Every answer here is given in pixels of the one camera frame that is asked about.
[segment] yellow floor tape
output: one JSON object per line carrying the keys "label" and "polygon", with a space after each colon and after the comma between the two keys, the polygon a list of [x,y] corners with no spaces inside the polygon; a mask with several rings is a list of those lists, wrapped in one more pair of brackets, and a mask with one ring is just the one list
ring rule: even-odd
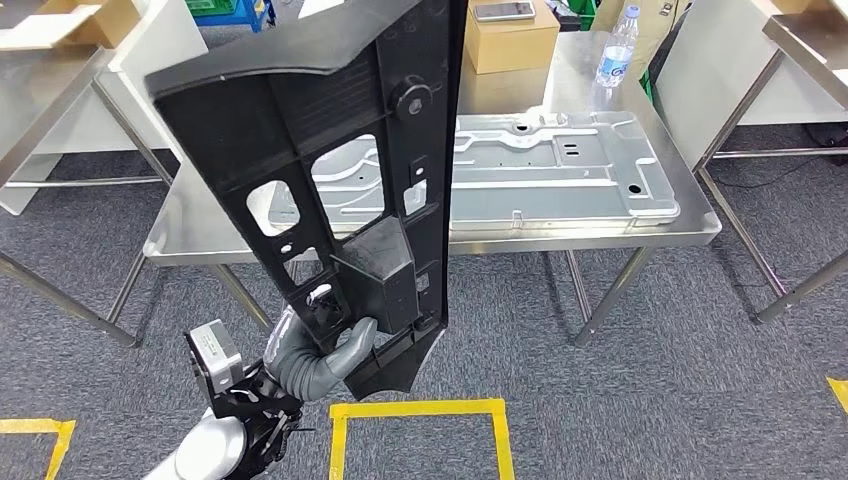
{"label": "yellow floor tape", "polygon": [[836,395],[836,399],[842,404],[845,413],[848,413],[848,380],[834,380],[827,377],[827,383],[830,384],[833,394]]}
{"label": "yellow floor tape", "polygon": [[347,419],[375,417],[408,417],[419,415],[491,415],[495,434],[495,453],[501,480],[514,480],[512,451],[509,447],[509,427],[506,422],[506,403],[502,398],[481,400],[434,400],[421,402],[339,403],[330,406],[333,419],[333,439],[330,450],[330,480],[344,476]]}
{"label": "yellow floor tape", "polygon": [[0,434],[2,433],[55,433],[56,445],[47,465],[45,480],[53,480],[65,458],[65,452],[71,445],[71,434],[74,432],[75,421],[60,422],[49,418],[4,418],[0,419]]}

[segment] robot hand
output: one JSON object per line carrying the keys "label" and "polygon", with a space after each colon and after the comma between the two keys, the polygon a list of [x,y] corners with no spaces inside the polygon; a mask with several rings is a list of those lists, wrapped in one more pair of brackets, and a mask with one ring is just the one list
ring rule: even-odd
{"label": "robot hand", "polygon": [[326,395],[368,355],[377,320],[366,317],[327,356],[291,307],[275,326],[262,362],[244,369],[219,320],[193,330],[195,374],[212,408],[145,480],[249,479],[282,458],[300,407]]}

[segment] water bottle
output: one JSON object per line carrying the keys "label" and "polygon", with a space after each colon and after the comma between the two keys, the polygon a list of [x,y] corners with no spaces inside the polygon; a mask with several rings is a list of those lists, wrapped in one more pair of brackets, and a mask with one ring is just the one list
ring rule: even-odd
{"label": "water bottle", "polygon": [[636,37],[639,36],[638,18],[639,7],[630,5],[612,30],[604,46],[598,73],[595,75],[595,81],[600,85],[608,88],[617,87],[624,80],[624,74],[633,57]]}

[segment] metal table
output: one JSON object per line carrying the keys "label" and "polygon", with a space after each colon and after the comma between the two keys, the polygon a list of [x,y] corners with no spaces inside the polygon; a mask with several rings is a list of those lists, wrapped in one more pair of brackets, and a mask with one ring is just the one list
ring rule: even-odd
{"label": "metal table", "polygon": [[[476,75],[466,61],[460,91],[462,114],[515,113],[528,109],[630,111],[639,119],[674,188],[681,213],[674,222],[656,227],[451,232],[451,254],[566,250],[586,320],[577,345],[584,345],[601,326],[657,247],[706,245],[721,230],[718,217],[639,85],[626,83],[616,90],[595,86],[595,69],[607,36],[605,32],[559,34],[550,71]],[[627,247],[636,247],[637,251],[592,312],[571,251]],[[191,165],[183,165],[177,174],[143,251],[151,261],[161,265],[256,261]]]}
{"label": "metal table", "polygon": [[774,319],[800,302],[801,299],[813,290],[833,280],[845,270],[848,270],[848,251],[846,251],[801,282],[796,288],[787,292],[786,287],[760,251],[753,236],[745,228],[745,225],[733,211],[733,207],[731,207],[707,171],[707,164],[714,158],[735,159],[848,154],[848,148],[719,151],[730,136],[730,133],[736,128],[740,119],[745,115],[745,112],[748,111],[748,108],[754,103],[754,100],[756,100],[769,80],[771,80],[780,63],[787,57],[797,63],[834,100],[848,109],[848,20],[841,13],[834,10],[775,15],[763,27],[763,33],[778,46],[778,49],[739,101],[739,104],[733,110],[694,168],[694,171],[701,176],[707,188],[712,192],[719,207],[727,215],[730,224],[739,234],[748,253],[751,254],[757,267],[763,273],[772,291],[777,296],[777,300],[774,303],[757,314],[756,320],[758,322],[766,322]]}
{"label": "metal table", "polygon": [[[34,12],[41,3],[38,0],[23,0],[15,2],[14,5],[7,5],[0,15],[0,25],[14,26]],[[0,72],[2,72],[0,111],[4,115],[3,121],[0,122],[0,186],[6,188],[83,187],[161,181],[171,184],[173,181],[171,175],[98,83],[97,77],[100,71],[112,56],[113,52],[93,46],[0,53]],[[89,87],[99,96],[157,176],[43,182],[10,180],[21,165],[32,159],[32,152],[39,142],[80,94]],[[139,252],[105,318],[2,252],[0,252],[0,274],[16,278],[68,313],[108,333],[121,345],[134,346],[140,341],[140,332],[130,334],[118,327],[116,323],[145,261],[146,257]],[[244,292],[244,287],[226,266],[217,265],[215,271],[234,294],[240,295]],[[252,305],[250,302],[245,303],[251,306],[249,311],[252,315],[267,322],[264,313],[259,310],[255,302]]]}

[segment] black automotive trim part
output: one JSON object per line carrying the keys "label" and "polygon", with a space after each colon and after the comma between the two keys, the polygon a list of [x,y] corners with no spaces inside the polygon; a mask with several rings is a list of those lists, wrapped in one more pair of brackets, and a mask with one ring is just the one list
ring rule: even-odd
{"label": "black automotive trim part", "polygon": [[[154,105],[324,353],[358,319],[393,334],[346,379],[358,398],[409,391],[448,323],[450,184],[466,0],[348,0],[146,78]],[[377,140],[384,211],[336,239],[311,170],[361,135]],[[300,220],[266,236],[248,210],[282,181]],[[404,192],[426,181],[407,214]],[[296,284],[284,262],[314,248]],[[318,312],[306,303],[331,287]]]}

